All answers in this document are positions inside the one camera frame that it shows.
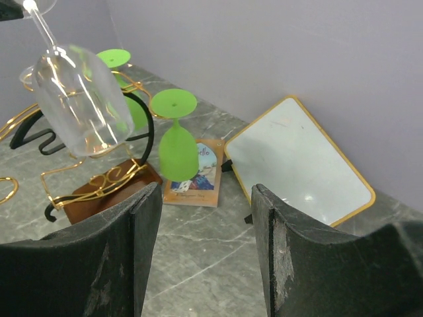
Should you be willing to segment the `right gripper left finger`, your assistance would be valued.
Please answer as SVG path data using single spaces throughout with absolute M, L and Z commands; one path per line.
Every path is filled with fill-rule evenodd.
M 162 211 L 151 183 L 40 240 L 1 245 L 2 316 L 140 316 Z

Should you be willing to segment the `green wine glass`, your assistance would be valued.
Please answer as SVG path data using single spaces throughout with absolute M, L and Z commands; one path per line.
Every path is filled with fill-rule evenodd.
M 197 103 L 191 92 L 179 88 L 162 90 L 151 99 L 151 109 L 154 113 L 173 121 L 159 143 L 160 170 L 162 175 L 172 182 L 187 181 L 193 178 L 199 169 L 196 140 L 179 123 L 179 119 L 196 109 Z
M 117 68 L 126 65 L 129 62 L 131 58 L 131 53 L 127 50 L 114 48 L 101 51 L 97 53 L 97 56 L 103 62 L 105 62 L 109 69 L 117 70 Z M 134 131 L 138 131 L 147 125 L 147 117 L 145 115 L 145 112 L 135 100 L 132 100 L 127 96 L 125 97 L 125 100 L 132 115 L 132 119 L 134 121 Z

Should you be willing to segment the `clear wine glass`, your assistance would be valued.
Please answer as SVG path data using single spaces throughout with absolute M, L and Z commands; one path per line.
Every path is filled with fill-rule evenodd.
M 135 129 L 111 70 L 93 52 L 59 44 L 35 1 L 20 1 L 47 48 L 32 70 L 37 103 L 53 130 L 76 157 L 105 153 Z

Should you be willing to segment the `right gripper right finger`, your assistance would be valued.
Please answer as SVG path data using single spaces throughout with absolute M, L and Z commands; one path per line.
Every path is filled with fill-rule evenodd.
M 422 223 L 365 236 L 336 230 L 252 187 L 251 213 L 269 316 L 421 316 Z

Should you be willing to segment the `gold wine glass rack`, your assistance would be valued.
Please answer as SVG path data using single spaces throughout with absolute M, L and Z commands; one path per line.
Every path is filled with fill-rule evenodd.
M 86 209 L 93 208 L 94 213 L 99 213 L 108 207 L 116 205 L 127 197 L 127 191 L 130 189 L 139 190 L 151 182 L 162 184 L 161 177 L 156 173 L 153 167 L 148 163 L 147 158 L 151 153 L 154 142 L 154 114 L 150 107 L 139 96 L 138 92 L 146 95 L 150 93 L 144 88 L 143 83 L 134 81 L 131 77 L 121 72 L 121 68 L 129 67 L 129 63 L 123 65 L 117 70 L 111 70 L 118 81 L 124 96 L 135 100 L 145 112 L 147 117 L 147 133 L 129 137 L 128 141 L 137 141 L 146 139 L 147 144 L 141 158 L 130 157 L 123 163 L 112 167 L 103 174 L 94 175 L 90 180 L 72 194 L 53 197 L 45 177 L 54 174 L 54 171 L 43 172 L 40 175 L 44 191 L 49 199 L 49 204 L 44 211 L 44 215 L 49 222 L 55 222 L 56 217 L 52 215 L 54 210 L 63 209 L 70 221 L 75 224 L 91 216 Z M 1 128 L 1 138 L 4 139 L 10 132 L 14 136 L 9 144 L 10 148 L 17 149 L 41 136 L 48 135 L 48 139 L 38 147 L 42 155 L 52 155 L 62 149 L 64 145 L 58 145 L 50 150 L 46 150 L 51 142 L 56 139 L 56 133 L 52 129 L 44 129 L 28 135 L 30 128 L 43 116 L 41 109 L 37 104 L 29 106 L 25 111 L 11 118 Z

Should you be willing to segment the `small illustrated book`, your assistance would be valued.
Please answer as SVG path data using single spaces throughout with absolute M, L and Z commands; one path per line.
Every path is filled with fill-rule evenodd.
M 163 194 L 164 204 L 217 207 L 225 141 L 197 139 L 196 142 L 199 161 L 196 175 L 183 182 L 168 180 Z

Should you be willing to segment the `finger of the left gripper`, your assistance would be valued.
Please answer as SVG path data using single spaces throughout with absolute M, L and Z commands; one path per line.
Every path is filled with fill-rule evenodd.
M 22 5 L 14 0 L 0 0 L 0 21 L 24 18 Z

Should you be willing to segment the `gold framed whiteboard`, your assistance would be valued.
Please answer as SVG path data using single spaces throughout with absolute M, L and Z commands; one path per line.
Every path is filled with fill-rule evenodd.
M 332 227 L 375 203 L 373 188 L 295 96 L 287 96 L 225 144 L 248 199 L 266 186 Z

